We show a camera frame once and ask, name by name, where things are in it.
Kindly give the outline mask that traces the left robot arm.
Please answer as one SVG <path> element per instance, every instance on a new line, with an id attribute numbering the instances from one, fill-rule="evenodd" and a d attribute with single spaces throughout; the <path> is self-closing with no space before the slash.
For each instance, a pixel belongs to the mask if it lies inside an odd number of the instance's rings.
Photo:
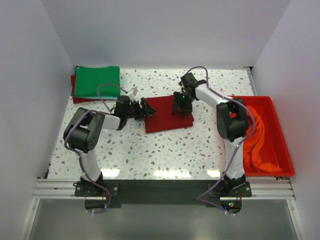
<path id="1" fill-rule="evenodd" d="M 95 153 L 102 130 L 121 131 L 129 119 L 144 120 L 156 113 L 145 98 L 133 100 L 127 95 L 117 98 L 111 112 L 78 108 L 63 133 L 64 147 L 78 156 L 81 177 L 73 184 L 77 196 L 112 196 Z"/>

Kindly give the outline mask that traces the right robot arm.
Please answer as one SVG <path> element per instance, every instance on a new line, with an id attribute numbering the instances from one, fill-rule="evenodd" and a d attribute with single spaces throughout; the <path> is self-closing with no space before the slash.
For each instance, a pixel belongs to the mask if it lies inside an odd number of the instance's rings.
<path id="1" fill-rule="evenodd" d="M 209 87 L 206 80 L 196 80 L 192 73 L 180 78 L 181 91 L 173 93 L 171 114 L 186 116 L 193 111 L 193 101 L 203 101 L 215 109 L 216 127 L 225 147 L 226 166 L 221 180 L 211 187 L 228 194 L 246 183 L 243 143 L 250 127 L 247 108 L 242 98 L 223 96 Z"/>

